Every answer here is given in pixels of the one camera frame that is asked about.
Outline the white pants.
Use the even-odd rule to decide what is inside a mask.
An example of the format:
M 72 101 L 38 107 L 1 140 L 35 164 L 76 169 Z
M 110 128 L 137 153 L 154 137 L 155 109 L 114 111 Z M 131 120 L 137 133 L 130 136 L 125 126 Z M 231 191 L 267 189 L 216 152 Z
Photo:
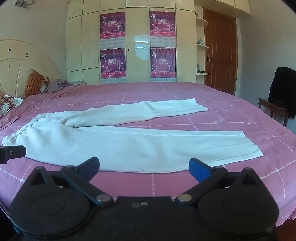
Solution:
M 262 156 L 242 131 L 175 131 L 129 128 L 128 123 L 204 113 L 195 99 L 141 101 L 83 111 L 41 113 L 4 146 L 24 146 L 26 157 L 57 166 L 78 166 L 97 157 L 103 171 L 173 173 L 189 160 L 222 166 Z

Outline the white patterned pillow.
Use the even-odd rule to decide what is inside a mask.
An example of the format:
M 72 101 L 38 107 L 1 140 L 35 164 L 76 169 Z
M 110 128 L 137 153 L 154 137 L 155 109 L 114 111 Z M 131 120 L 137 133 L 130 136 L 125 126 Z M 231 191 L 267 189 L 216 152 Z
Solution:
M 12 108 L 20 106 L 23 102 L 22 98 L 9 95 L 1 95 L 0 99 L 0 115 L 3 116 L 7 114 Z

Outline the grey crumpled cloth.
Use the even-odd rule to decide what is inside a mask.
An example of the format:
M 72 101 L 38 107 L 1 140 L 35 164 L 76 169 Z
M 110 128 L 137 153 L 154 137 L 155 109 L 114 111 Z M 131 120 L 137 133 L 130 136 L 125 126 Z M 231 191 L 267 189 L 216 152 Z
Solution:
M 76 81 L 76 82 L 69 82 L 68 80 L 64 79 L 56 79 L 51 81 L 43 93 L 54 93 L 57 91 L 62 90 L 64 87 L 71 87 L 71 86 L 85 86 L 87 83 L 85 81 Z

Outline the cream headboard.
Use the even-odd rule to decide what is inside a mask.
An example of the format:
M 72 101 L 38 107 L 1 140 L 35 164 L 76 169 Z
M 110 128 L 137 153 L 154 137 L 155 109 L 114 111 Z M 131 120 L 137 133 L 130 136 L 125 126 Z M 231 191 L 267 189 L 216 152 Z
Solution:
M 23 97 L 31 70 L 49 80 L 61 75 L 53 61 L 41 50 L 18 40 L 1 40 L 1 95 Z

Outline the wooden chair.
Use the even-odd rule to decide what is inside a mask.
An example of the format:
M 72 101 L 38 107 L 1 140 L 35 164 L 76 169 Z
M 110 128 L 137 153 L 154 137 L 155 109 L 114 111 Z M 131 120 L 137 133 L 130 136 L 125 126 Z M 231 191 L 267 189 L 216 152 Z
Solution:
M 267 99 L 259 98 L 258 108 L 261 109 L 262 106 L 270 110 L 269 116 L 274 120 L 276 120 L 279 115 L 283 115 L 284 116 L 283 126 L 287 127 L 289 112 L 286 108 L 277 106 L 274 103 L 269 102 Z

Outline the black garment on chair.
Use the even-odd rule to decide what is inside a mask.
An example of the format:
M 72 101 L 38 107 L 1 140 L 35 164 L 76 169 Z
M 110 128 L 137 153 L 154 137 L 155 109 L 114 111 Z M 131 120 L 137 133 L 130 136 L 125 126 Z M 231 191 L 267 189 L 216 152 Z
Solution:
M 295 84 L 296 72 L 288 67 L 278 67 L 273 78 L 268 101 L 286 108 L 289 117 L 295 117 Z

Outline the lower left pink poster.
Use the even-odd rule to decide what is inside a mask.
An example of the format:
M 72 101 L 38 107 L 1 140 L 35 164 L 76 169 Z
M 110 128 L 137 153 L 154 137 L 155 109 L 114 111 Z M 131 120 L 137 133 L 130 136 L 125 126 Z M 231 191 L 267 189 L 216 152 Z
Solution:
M 125 78 L 125 48 L 100 51 L 101 78 Z

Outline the pink poster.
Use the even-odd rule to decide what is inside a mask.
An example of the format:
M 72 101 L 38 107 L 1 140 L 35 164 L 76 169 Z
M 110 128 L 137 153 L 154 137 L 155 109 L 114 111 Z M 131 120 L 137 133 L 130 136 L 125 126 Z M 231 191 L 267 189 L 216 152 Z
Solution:
M 100 40 L 121 37 L 125 37 L 125 12 L 101 15 Z
M 150 11 L 149 27 L 150 36 L 175 37 L 175 13 L 169 11 Z
M 176 49 L 151 48 L 151 78 L 176 77 Z
M 100 51 L 101 78 L 125 78 L 125 48 Z

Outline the lower right pink poster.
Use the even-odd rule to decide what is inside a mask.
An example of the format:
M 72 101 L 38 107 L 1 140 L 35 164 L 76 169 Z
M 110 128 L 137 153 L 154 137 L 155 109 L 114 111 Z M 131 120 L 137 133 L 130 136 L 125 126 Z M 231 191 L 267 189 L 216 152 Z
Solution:
M 151 48 L 151 78 L 176 77 L 176 49 Z

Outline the cream wardrobe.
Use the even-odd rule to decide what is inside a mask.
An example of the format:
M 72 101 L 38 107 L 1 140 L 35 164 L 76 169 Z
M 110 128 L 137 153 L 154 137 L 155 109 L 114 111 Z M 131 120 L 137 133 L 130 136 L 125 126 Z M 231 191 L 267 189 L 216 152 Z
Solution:
M 70 81 L 89 85 L 197 80 L 197 36 L 193 1 L 69 1 L 66 68 Z M 100 40 L 100 17 L 125 12 L 125 37 Z M 176 36 L 150 36 L 150 11 L 175 13 Z M 100 51 L 125 48 L 126 77 L 101 78 Z M 176 77 L 151 78 L 151 48 L 176 49 Z

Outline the brown wooden door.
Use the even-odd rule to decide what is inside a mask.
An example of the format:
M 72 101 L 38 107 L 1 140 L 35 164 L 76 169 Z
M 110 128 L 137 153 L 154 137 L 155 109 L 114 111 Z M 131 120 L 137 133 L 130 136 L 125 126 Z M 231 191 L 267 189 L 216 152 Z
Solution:
M 208 22 L 205 28 L 206 53 L 205 84 L 216 90 L 235 94 L 237 77 L 236 19 L 214 10 L 203 10 Z

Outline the cream corner shelves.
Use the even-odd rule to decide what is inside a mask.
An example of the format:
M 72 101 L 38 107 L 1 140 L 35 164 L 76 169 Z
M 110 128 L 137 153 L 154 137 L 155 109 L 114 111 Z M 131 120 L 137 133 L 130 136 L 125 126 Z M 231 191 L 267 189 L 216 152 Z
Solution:
M 197 36 L 197 80 L 204 82 L 209 74 L 206 72 L 206 55 L 208 46 L 205 40 L 205 30 L 208 22 L 204 19 L 203 8 L 196 7 L 196 36 Z

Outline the upper left pink poster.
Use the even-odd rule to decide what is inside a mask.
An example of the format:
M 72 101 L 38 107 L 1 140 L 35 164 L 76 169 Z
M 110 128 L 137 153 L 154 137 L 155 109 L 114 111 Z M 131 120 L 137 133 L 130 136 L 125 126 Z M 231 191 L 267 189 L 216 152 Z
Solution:
M 125 12 L 101 15 L 100 40 L 121 37 L 125 37 Z

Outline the upper right pink poster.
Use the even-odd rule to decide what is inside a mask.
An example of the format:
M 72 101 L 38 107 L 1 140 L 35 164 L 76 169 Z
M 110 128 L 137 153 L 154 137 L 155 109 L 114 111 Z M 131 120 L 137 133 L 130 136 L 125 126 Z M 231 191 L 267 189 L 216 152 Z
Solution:
M 150 11 L 149 27 L 150 36 L 175 37 L 175 13 L 169 11 Z

